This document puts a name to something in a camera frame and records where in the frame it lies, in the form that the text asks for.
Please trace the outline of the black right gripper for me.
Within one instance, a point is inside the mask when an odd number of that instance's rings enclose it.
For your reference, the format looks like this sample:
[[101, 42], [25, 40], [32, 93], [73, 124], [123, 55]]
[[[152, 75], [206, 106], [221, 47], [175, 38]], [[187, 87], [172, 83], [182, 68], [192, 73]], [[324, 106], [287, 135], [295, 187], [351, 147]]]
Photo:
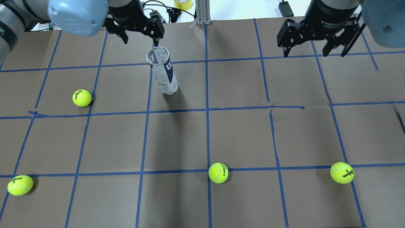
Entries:
[[277, 46], [282, 48], [283, 56], [288, 57], [291, 49], [306, 41], [327, 40], [322, 54], [327, 57], [330, 52], [343, 46], [340, 54], [344, 57], [353, 47], [361, 33], [359, 19], [351, 17], [344, 22], [328, 22], [319, 18], [305, 18], [301, 22], [286, 19], [277, 34]]

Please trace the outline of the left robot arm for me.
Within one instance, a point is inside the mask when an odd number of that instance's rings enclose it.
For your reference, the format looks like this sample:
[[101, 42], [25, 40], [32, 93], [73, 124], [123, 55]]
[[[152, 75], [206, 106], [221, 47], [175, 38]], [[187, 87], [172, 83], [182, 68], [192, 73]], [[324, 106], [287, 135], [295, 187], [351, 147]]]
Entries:
[[124, 43], [128, 42], [126, 31], [140, 32], [155, 45], [165, 32], [161, 16], [145, 16], [139, 0], [2, 0], [0, 19], [1, 62], [35, 23], [53, 22], [65, 32], [84, 37], [105, 26]]

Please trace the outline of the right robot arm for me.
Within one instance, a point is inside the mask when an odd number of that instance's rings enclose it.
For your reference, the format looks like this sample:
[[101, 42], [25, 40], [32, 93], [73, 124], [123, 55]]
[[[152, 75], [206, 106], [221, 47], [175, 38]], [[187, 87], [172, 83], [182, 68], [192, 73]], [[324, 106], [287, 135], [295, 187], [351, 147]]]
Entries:
[[343, 57], [368, 27], [378, 45], [403, 48], [404, 9], [403, 0], [312, 0], [301, 22], [292, 19], [283, 22], [277, 45], [283, 49], [283, 56], [288, 57], [294, 46], [326, 40], [323, 56], [342, 45]]

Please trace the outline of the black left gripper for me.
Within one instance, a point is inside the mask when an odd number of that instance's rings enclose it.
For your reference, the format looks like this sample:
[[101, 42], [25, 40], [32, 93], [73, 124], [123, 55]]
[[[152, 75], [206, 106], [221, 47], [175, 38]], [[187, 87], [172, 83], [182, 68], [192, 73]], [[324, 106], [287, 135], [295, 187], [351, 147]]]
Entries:
[[150, 14], [147, 18], [143, 13], [142, 6], [109, 7], [111, 17], [105, 18], [104, 25], [109, 34], [120, 37], [124, 44], [128, 43], [126, 31], [136, 31], [148, 34], [153, 39], [155, 47], [163, 39], [166, 21], [160, 14]]

